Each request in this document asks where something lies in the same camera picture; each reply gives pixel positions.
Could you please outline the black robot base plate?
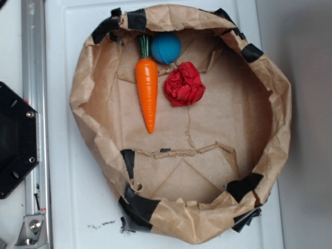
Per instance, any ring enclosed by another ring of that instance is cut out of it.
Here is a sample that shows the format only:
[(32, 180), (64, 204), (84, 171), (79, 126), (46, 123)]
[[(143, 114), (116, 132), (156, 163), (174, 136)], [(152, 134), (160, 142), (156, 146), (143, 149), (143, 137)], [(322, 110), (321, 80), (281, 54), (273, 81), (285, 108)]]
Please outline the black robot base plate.
[(37, 112), (1, 82), (1, 199), (38, 164)]

